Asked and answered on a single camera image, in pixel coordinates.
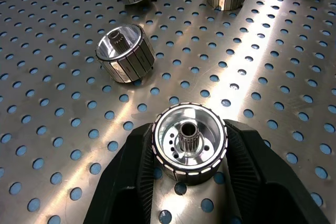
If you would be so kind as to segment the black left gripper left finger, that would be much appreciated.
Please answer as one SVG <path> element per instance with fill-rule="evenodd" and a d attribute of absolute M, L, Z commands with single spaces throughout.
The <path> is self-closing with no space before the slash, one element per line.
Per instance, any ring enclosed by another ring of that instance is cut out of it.
<path fill-rule="evenodd" d="M 83 224 L 150 224 L 152 124 L 134 129 L 103 171 Z"/>

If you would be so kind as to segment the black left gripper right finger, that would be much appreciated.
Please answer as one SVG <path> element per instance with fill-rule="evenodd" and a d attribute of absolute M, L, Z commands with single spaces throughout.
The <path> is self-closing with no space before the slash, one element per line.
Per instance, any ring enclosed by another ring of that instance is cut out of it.
<path fill-rule="evenodd" d="M 243 224 L 330 224 L 293 169 L 250 126 L 225 120 L 230 182 Z"/>

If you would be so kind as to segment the perforated steel tray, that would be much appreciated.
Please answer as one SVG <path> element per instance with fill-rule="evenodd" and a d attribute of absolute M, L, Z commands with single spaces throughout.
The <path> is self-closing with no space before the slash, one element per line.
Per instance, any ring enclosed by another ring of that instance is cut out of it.
<path fill-rule="evenodd" d="M 155 53 L 129 83 L 95 54 L 124 24 Z M 131 131 L 182 102 L 255 128 L 336 224 L 336 0 L 0 0 L 0 224 L 82 224 Z"/>

